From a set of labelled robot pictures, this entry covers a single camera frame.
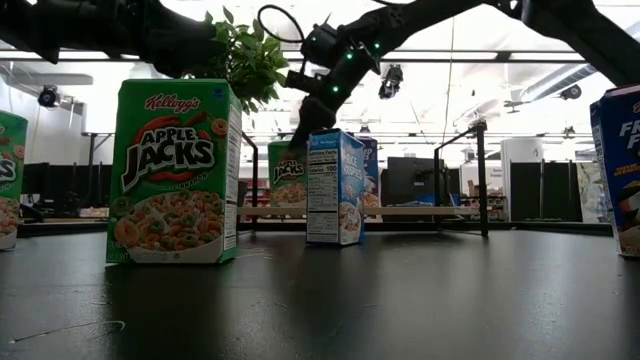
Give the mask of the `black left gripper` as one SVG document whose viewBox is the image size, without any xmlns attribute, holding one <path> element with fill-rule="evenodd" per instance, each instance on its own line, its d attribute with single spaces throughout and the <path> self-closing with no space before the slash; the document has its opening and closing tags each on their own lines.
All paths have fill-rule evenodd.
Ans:
<svg viewBox="0 0 640 360">
<path fill-rule="evenodd" d="M 144 17 L 144 61 L 178 78 L 226 53 L 211 22 L 196 21 L 169 9 L 148 9 Z"/>
</svg>

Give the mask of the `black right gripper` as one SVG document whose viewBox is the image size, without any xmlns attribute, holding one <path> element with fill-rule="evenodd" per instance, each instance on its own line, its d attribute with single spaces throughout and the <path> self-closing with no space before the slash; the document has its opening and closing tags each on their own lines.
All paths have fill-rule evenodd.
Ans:
<svg viewBox="0 0 640 360">
<path fill-rule="evenodd" d="M 368 72 L 379 75 L 380 59 L 362 41 L 324 23 L 315 24 L 302 43 L 306 60 L 329 70 L 314 78 L 309 91 L 324 100 L 347 100 Z M 313 130 L 331 129 L 336 114 L 319 99 L 305 97 L 298 110 L 299 124 L 292 137 L 292 147 L 303 147 Z"/>
</svg>

